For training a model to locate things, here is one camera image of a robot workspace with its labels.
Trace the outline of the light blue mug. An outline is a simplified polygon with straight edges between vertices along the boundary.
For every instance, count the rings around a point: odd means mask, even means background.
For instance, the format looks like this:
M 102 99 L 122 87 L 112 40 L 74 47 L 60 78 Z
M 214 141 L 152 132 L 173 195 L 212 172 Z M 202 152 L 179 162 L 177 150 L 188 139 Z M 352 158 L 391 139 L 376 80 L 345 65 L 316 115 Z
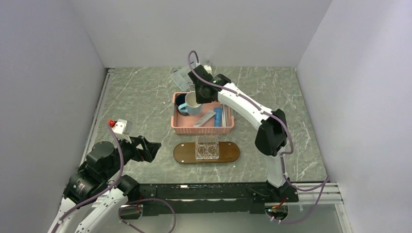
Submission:
M 186 108 L 186 112 L 191 116 L 200 115 L 203 109 L 203 105 L 196 100 L 196 93 L 194 91 L 187 93 L 185 97 L 186 103 L 179 107 L 182 111 L 182 107 Z

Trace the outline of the dark blue mug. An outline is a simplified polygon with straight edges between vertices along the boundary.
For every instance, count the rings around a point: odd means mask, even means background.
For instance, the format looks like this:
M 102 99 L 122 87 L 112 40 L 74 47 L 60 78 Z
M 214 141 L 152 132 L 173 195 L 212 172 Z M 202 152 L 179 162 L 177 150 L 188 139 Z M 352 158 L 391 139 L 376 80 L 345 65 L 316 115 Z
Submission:
M 178 112 L 180 115 L 182 115 L 182 116 L 188 116 L 188 115 L 189 115 L 189 114 L 186 112 L 186 108 L 185 108 L 185 107 L 182 107 L 182 111 L 179 110 L 179 107 L 180 107 L 181 105 L 183 105 L 183 104 L 186 103 L 186 101 L 185 101 L 186 95 L 187 95 L 187 93 L 178 93 L 178 94 L 176 95 L 176 97 L 174 98 L 174 100 L 175 100 L 174 103 L 175 103 L 175 107 L 176 107 L 176 109 L 177 109 L 177 112 Z

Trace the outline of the pink plastic basket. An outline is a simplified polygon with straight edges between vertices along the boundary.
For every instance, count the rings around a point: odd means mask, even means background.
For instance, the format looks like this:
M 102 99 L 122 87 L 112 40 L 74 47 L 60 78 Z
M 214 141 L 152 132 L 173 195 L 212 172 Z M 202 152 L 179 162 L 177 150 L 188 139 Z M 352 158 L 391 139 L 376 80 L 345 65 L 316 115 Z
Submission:
M 202 113 L 198 116 L 182 116 L 177 112 L 175 107 L 174 98 L 178 93 L 185 92 L 175 92 L 172 96 L 172 106 L 173 106 L 173 115 L 171 117 L 171 127 L 175 130 L 177 134 L 227 134 L 233 128 L 229 127 L 214 127 L 214 118 L 209 120 L 202 127 L 194 127 L 193 125 L 208 111 L 214 110 L 216 107 L 220 107 L 219 102 L 212 102 L 203 105 Z

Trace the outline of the clear acrylic toothbrush holder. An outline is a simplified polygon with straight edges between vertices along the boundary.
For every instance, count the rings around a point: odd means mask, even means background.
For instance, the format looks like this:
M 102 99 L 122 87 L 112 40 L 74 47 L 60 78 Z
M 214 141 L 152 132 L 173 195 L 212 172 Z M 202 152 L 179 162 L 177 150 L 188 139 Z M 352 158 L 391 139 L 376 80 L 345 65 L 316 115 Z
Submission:
M 218 160 L 220 157 L 217 135 L 199 135 L 195 141 L 195 159 L 197 161 Z

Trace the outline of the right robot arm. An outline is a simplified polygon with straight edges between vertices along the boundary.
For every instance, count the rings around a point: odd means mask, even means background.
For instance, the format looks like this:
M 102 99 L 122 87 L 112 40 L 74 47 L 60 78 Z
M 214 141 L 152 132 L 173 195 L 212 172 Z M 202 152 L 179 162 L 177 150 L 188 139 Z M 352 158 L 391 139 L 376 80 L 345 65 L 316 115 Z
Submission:
M 285 169 L 280 155 L 287 144 L 286 118 L 281 110 L 273 111 L 240 91 L 222 74 L 212 76 L 202 65 L 191 68 L 188 76 L 195 86 L 197 103 L 220 102 L 244 117 L 257 130 L 256 148 L 266 155 L 268 196 L 280 201 L 286 196 Z

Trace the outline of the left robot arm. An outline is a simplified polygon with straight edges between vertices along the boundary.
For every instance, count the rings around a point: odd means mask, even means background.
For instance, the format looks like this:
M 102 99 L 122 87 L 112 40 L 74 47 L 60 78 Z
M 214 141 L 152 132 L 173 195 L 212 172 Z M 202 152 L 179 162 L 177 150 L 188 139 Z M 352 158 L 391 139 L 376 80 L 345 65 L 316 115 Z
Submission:
M 108 214 L 140 197 L 140 184 L 123 174 L 125 165 L 134 160 L 151 163 L 161 143 L 144 136 L 115 135 L 115 142 L 96 143 L 85 161 L 69 178 L 51 233 L 93 233 Z

